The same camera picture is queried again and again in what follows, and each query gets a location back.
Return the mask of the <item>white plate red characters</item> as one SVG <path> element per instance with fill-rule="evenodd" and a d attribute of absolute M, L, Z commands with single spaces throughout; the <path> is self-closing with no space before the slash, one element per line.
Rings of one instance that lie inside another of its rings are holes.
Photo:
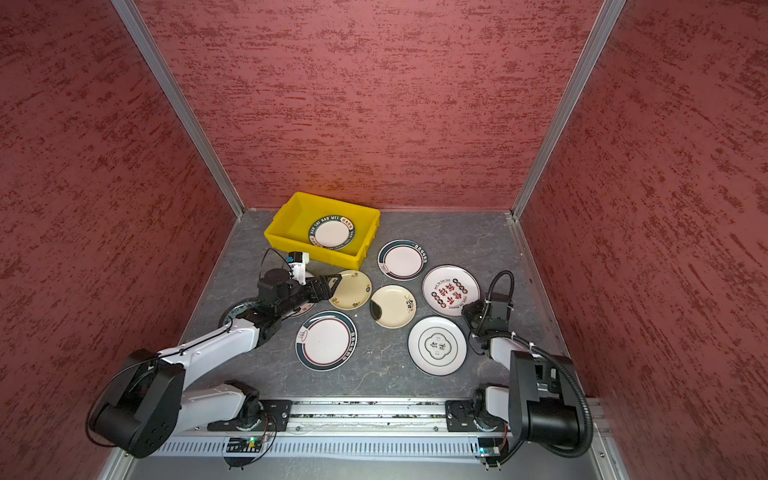
<path fill-rule="evenodd" d="M 480 299 L 481 289 L 466 269 L 441 265 L 424 276 L 422 295 L 427 305 L 439 315 L 461 317 L 465 306 Z"/>

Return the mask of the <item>white plate green quatrefoil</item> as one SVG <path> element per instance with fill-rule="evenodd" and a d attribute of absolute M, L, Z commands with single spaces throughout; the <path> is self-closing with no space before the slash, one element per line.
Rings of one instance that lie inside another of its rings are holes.
<path fill-rule="evenodd" d="M 457 372 L 468 352 L 462 330 L 452 320 L 440 316 L 419 320 L 409 331 L 407 347 L 418 369 L 439 377 Z"/>

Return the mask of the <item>dark green rim text plate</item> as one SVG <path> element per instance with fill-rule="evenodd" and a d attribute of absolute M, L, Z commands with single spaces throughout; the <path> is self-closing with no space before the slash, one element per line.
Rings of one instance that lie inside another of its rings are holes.
<path fill-rule="evenodd" d="M 347 217 L 328 215 L 316 220 L 308 231 L 312 245 L 340 250 L 349 245 L 356 234 L 354 223 Z"/>

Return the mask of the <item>cream plate black brushstroke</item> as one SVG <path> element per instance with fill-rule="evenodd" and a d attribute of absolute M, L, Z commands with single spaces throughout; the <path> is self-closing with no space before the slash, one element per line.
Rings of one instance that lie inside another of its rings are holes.
<path fill-rule="evenodd" d="M 406 288 L 387 285 L 374 292 L 369 301 L 373 320 L 381 327 L 398 329 L 408 325 L 415 317 L 416 298 Z"/>

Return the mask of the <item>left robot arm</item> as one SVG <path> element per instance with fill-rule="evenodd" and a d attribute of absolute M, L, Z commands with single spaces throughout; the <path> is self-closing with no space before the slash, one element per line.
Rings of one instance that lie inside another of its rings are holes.
<path fill-rule="evenodd" d="M 134 351 L 89 408 L 88 440 L 145 458 L 173 435 L 211 423 L 266 429 L 269 416 L 257 389 L 236 380 L 197 390 L 192 384 L 265 344 L 303 305 L 330 300 L 341 280 L 339 274 L 304 278 L 272 269 L 259 279 L 257 296 L 232 305 L 213 332 L 157 352 Z"/>

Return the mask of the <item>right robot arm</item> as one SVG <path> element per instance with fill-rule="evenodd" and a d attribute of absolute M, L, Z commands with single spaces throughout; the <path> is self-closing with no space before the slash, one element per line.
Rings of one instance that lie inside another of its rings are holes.
<path fill-rule="evenodd" d="M 506 386 L 482 384 L 474 393 L 471 417 L 480 430 L 502 431 L 506 462 L 526 442 L 561 458 L 588 452 L 594 438 L 586 394 L 565 356 L 553 355 L 520 334 L 504 330 L 512 307 L 477 300 L 462 308 L 470 346 L 480 346 L 509 373 Z"/>

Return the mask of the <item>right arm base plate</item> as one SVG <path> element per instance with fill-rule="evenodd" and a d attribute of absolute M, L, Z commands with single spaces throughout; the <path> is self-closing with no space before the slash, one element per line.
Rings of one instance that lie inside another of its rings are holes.
<path fill-rule="evenodd" d="M 471 400 L 447 400 L 445 418 L 450 433 L 491 433 L 499 432 L 500 428 L 496 421 L 477 417 Z"/>

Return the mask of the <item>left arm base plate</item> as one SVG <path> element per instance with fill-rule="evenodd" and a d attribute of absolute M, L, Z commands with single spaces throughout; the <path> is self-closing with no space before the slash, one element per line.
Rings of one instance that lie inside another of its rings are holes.
<path fill-rule="evenodd" d="M 260 400 L 258 412 L 248 421 L 236 417 L 232 420 L 224 420 L 209 423 L 206 430 L 210 432 L 284 432 L 290 419 L 294 402 L 286 399 Z"/>

